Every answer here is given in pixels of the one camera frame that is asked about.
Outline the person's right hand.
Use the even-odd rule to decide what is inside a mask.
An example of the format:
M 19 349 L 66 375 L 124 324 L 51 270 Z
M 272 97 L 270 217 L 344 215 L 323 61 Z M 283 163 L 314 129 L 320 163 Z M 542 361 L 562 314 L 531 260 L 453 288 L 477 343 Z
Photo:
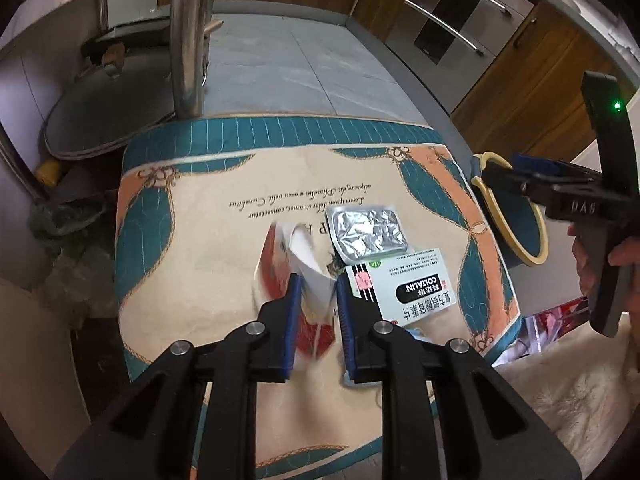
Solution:
M 572 253 L 576 260 L 576 269 L 579 276 L 580 291 L 584 296 L 588 296 L 590 290 L 596 284 L 596 274 L 590 269 L 588 255 L 585 247 L 578 240 L 577 230 L 574 224 L 568 228 L 567 234 L 574 237 Z M 632 277 L 631 288 L 626 297 L 626 309 L 630 313 L 639 312 L 639 264 L 640 264 L 640 240 L 638 237 L 629 237 L 622 244 L 613 249 L 608 256 L 608 263 L 612 266 L 632 266 L 634 276 Z

